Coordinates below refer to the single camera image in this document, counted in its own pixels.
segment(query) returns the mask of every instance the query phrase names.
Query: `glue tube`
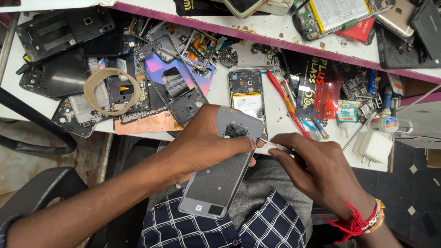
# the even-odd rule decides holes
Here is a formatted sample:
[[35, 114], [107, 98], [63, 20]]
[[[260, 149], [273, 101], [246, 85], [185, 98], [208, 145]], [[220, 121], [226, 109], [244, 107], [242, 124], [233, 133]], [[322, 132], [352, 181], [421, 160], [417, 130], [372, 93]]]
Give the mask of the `glue tube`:
[[346, 138], [349, 138], [349, 129], [357, 124], [357, 111], [361, 106], [360, 101], [338, 101], [337, 121], [338, 126], [344, 128]]

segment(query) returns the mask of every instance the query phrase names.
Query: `glue bottle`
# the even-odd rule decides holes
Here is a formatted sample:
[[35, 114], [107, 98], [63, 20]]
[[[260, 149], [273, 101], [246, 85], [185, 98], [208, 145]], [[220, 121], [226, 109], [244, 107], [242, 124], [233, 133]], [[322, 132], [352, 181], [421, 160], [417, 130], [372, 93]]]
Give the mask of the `glue bottle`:
[[357, 110], [360, 105], [358, 101], [338, 101], [337, 122], [339, 127], [344, 128], [346, 138], [349, 138], [349, 129], [357, 124]]
[[398, 130], [398, 120], [392, 116], [374, 118], [367, 124], [367, 129], [371, 132], [393, 133]]

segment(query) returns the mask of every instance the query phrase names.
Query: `tape roll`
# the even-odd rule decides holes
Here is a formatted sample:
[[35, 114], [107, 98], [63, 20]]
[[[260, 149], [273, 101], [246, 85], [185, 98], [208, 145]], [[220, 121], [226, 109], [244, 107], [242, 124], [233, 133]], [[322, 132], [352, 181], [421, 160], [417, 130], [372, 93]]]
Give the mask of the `tape roll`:
[[[93, 92], [95, 91], [95, 88], [101, 81], [103, 81], [107, 77], [115, 76], [115, 75], [126, 76], [126, 78], [129, 79], [129, 81], [133, 84], [133, 88], [135, 91], [132, 94], [132, 98], [130, 99], [130, 101], [122, 109], [116, 112], [108, 112], [98, 107], [97, 100], [95, 99], [95, 94]], [[87, 102], [90, 104], [90, 106], [92, 106], [94, 110], [100, 113], [104, 113], [106, 115], [117, 116], [124, 114], [131, 106], [135, 105], [138, 102], [139, 98], [141, 97], [141, 87], [139, 86], [138, 81], [136, 81], [132, 76], [123, 72], [122, 70], [117, 68], [104, 68], [93, 73], [86, 80], [86, 82], [84, 83], [84, 96], [86, 97]]]

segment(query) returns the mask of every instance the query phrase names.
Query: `white cable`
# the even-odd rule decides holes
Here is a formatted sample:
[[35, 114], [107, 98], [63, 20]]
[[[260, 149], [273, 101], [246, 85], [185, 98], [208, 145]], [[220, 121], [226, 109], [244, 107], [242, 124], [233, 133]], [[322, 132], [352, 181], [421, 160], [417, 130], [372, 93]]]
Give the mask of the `white cable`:
[[402, 108], [402, 109], [397, 110], [397, 112], [412, 107], [412, 106], [415, 105], [417, 102], [419, 102], [419, 101], [421, 101], [422, 99], [426, 98], [426, 96], [430, 95], [430, 93], [436, 91], [436, 90], [439, 89], [440, 87], [441, 87], [441, 83], [438, 84], [438, 85], [437, 85], [436, 87], [434, 87], [433, 89], [429, 90], [429, 92], [427, 92], [426, 94], [424, 94], [422, 97], [418, 98], [418, 100], [416, 100], [415, 102], [413, 102], [413, 103], [407, 105], [406, 107], [404, 107], [404, 108]]

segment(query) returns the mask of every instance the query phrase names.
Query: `navy plaid shorts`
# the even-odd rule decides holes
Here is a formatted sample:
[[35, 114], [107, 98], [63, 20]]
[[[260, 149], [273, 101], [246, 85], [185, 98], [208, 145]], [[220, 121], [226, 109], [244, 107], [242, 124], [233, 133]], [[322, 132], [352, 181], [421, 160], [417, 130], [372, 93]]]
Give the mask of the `navy plaid shorts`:
[[289, 203], [272, 190], [238, 231], [227, 215], [215, 220], [178, 211], [184, 189], [147, 212], [138, 248], [304, 248], [306, 232]]

